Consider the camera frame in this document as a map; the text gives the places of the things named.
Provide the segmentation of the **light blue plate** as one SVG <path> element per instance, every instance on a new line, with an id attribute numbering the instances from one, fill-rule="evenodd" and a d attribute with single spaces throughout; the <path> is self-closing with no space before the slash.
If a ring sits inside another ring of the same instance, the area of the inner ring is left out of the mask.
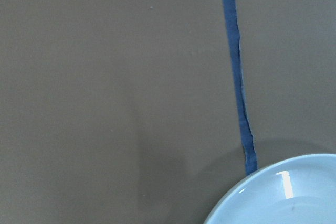
<path id="1" fill-rule="evenodd" d="M 335 223 L 335 154 L 297 156 L 252 173 L 205 223 Z"/>

